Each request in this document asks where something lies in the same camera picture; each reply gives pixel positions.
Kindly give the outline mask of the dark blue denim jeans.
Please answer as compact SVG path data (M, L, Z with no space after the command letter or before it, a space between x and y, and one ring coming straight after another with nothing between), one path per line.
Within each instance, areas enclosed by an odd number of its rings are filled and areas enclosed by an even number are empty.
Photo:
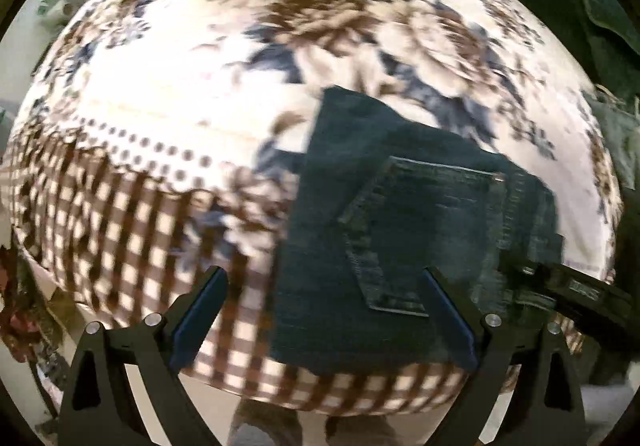
M510 251L558 263L546 185L457 134L401 117L370 96L323 94L279 250L270 356L322 374L410 364L476 365L473 340L422 295L442 274L482 313L506 315Z

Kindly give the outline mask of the floral cream plush blanket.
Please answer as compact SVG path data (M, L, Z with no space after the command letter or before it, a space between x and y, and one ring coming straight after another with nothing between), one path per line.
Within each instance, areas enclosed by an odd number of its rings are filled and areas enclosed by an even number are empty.
M3 157L20 249L108 328L223 267L228 299L190 369L219 390L322 414L448 403L464 381L452 362L317 376L270 356L279 250L335 87L538 177L558 263L614 279L622 199L596 88L518 0L89 0Z

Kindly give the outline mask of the dark red floor cloth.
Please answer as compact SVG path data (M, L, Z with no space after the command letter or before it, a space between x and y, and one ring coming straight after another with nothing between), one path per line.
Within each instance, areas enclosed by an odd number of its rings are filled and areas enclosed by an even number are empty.
M1 340L17 362L35 360L39 343L62 343L62 329L16 248L1 247L1 300Z

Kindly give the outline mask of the green white box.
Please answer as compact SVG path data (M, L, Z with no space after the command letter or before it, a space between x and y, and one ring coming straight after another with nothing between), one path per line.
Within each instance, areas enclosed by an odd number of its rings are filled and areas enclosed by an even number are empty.
M39 21L52 27L66 24L88 0L41 0L37 9Z

